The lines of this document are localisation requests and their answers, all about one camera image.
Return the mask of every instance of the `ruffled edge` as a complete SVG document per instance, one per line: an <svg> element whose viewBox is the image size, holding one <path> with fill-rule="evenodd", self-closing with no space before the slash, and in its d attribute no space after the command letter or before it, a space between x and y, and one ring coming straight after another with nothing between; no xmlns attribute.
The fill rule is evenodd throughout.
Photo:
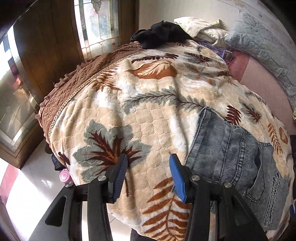
<svg viewBox="0 0 296 241"><path fill-rule="evenodd" d="M35 119L38 120L39 122L39 125L42 127L42 124L41 124L41 116L42 116L42 113L43 113L43 110L45 108L45 106L47 105L47 103L49 102L49 100L53 97L53 95L61 88L63 87L69 80L71 80L73 78L73 76L78 73L80 70L82 70L85 66L91 64L95 59L97 59L98 57L100 57L100 55L92 58L92 59L88 59L86 60L86 62L82 62L80 65L77 65L77 68L72 71L71 73L69 74L65 74L65 78L60 78L59 79L59 82L56 83L54 85L54 89L47 95L44 97L44 101L42 103L40 103L40 109L39 109L39 112L37 115L35 115Z"/></svg>

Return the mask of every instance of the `fern leaf print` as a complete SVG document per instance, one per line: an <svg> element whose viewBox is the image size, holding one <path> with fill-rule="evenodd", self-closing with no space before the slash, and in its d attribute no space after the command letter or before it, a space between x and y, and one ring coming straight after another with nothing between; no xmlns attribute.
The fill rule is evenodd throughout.
<svg viewBox="0 0 296 241"><path fill-rule="evenodd" d="M165 53L164 55L148 55L148 56L144 56L142 58L135 58L131 61L131 63L133 64L134 62L137 61L145 61L145 60L160 60L165 59L165 58L170 58L170 59L176 59L179 56L173 53Z"/></svg>
<svg viewBox="0 0 296 241"><path fill-rule="evenodd" d="M232 80L227 77L227 76L224 76L225 80L227 81L227 83L229 83L230 85L234 85L234 86L237 86L235 83L232 82Z"/></svg>
<svg viewBox="0 0 296 241"><path fill-rule="evenodd" d="M98 91L101 90L103 91L103 89L105 87L109 87L112 90L121 90L120 88L117 88L116 86L114 86L113 83L113 76L116 73L116 70L118 68L118 64L114 65L112 67L109 67L108 69L106 69L105 71L103 71L102 73L100 73L92 82L95 83L93 88Z"/></svg>
<svg viewBox="0 0 296 241"><path fill-rule="evenodd" d="M283 143L288 144L288 137L282 127L279 128L279 136Z"/></svg>
<svg viewBox="0 0 296 241"><path fill-rule="evenodd" d="M147 203L154 203L143 214L153 216L144 222L147 226L144 232L158 241L181 241L185 237L189 219L190 204L184 204L171 192L173 179L171 177L157 184L154 189L160 190Z"/></svg>
<svg viewBox="0 0 296 241"><path fill-rule="evenodd" d="M276 135L276 129L271 123L269 123L267 127L268 127L269 136L271 137L271 142L277 154L283 153L283 149L281 148L278 137Z"/></svg>
<svg viewBox="0 0 296 241"><path fill-rule="evenodd" d="M226 120L232 125L239 125L241 122L241 112L231 105L227 106Z"/></svg>
<svg viewBox="0 0 296 241"><path fill-rule="evenodd" d="M241 111L246 114L247 116L249 116L249 120L251 122L253 122L254 124L256 123L261 123L261 118L262 118L262 115L259 111L257 111L254 107L253 104L247 104L246 102L244 102L242 99L239 98L239 102L241 103L241 105L243 106L243 108L241 108Z"/></svg>
<svg viewBox="0 0 296 241"><path fill-rule="evenodd" d="M260 103L263 103L263 104L266 105L265 100L262 99L259 95L255 94L254 92L252 92L252 91L245 91L244 94L245 94L245 96L246 96L247 98L249 98L249 96L252 96L252 97L256 98Z"/></svg>
<svg viewBox="0 0 296 241"><path fill-rule="evenodd" d="M204 99L198 101L196 98L192 98L191 96L178 96L175 90L171 86L169 86L168 89L161 89L160 91L151 91L144 94L138 94L126 100L123 104L125 113L129 114L130 110L134 106L137 106L142 102L153 102L163 105L168 102L169 105L175 104L178 106L178 108L189 111L195 108L205 107Z"/></svg>
<svg viewBox="0 0 296 241"><path fill-rule="evenodd" d="M199 63L206 63L207 66L208 62L212 61L212 59L203 56L201 54L196 54L196 53L190 53L190 52L184 52L187 56L191 57L188 59L189 62L199 64Z"/></svg>
<svg viewBox="0 0 296 241"><path fill-rule="evenodd" d="M64 143L62 143L62 151L63 153L59 152L58 155L60 157L60 159L62 160L62 164L64 166L66 166L66 164L68 164L70 166L70 160L69 158L65 155L65 151L64 151Z"/></svg>
<svg viewBox="0 0 296 241"><path fill-rule="evenodd" d="M135 70L128 69L126 72L129 72L140 79L146 80L160 80L168 76L177 76L177 70L174 68L174 66L172 66L172 62L169 60L156 60L151 63L143 64Z"/></svg>
<svg viewBox="0 0 296 241"><path fill-rule="evenodd" d="M179 42L176 42L176 45L181 46L181 47L192 47L192 46L190 46L188 44L182 44L182 43L179 43Z"/></svg>
<svg viewBox="0 0 296 241"><path fill-rule="evenodd" d="M124 137L122 133L132 133L132 127L126 125L107 130L101 123L90 121L84 133L87 146L79 148L73 154L77 162L85 167L81 174L84 182L91 182L108 167L114 166L120 154L127 155L130 167L139 163L150 152L149 145L132 140L133 135Z"/></svg>

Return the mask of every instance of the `fleece blanket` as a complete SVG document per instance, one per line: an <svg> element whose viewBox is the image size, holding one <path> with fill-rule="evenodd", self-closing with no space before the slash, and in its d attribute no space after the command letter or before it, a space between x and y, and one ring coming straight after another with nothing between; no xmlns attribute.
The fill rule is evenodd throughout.
<svg viewBox="0 0 296 241"><path fill-rule="evenodd" d="M186 161L201 109L210 106L258 141L270 142L289 183L281 224L287 226L294 180L290 141L265 101L234 80L226 63L192 40L143 50L131 43L79 66L61 79L37 115L46 141L77 185L128 157L120 198L108 212L139 234L184 239L190 205L171 192L169 155ZM210 240L215 236L211 214Z"/></svg>

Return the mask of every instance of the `light blue quilted pillow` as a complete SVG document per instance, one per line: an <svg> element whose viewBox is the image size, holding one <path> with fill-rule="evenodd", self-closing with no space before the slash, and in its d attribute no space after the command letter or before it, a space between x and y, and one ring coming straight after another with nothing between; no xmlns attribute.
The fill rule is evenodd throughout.
<svg viewBox="0 0 296 241"><path fill-rule="evenodd" d="M292 108L296 107L295 59L266 26L241 10L225 40L232 48L253 56L271 72L286 92Z"/></svg>

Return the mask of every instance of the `metal screw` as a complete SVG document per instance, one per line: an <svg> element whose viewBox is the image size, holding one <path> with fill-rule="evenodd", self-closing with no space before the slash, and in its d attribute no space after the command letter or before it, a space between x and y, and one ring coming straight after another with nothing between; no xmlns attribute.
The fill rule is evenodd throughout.
<svg viewBox="0 0 296 241"><path fill-rule="evenodd" d="M199 180L200 180L200 176L198 176L198 175L192 175L192 176L191 176L191 179L192 179L193 181L199 181Z"/></svg>
<svg viewBox="0 0 296 241"><path fill-rule="evenodd" d="M107 177L105 175L98 176L99 181L105 181L106 179L107 179Z"/></svg>
<svg viewBox="0 0 296 241"><path fill-rule="evenodd" d="M70 188L70 187L72 187L73 186L73 182L68 182L68 183L65 183L65 187L66 188Z"/></svg>
<svg viewBox="0 0 296 241"><path fill-rule="evenodd" d="M230 182L224 182L224 186L227 188L231 188L232 184Z"/></svg>

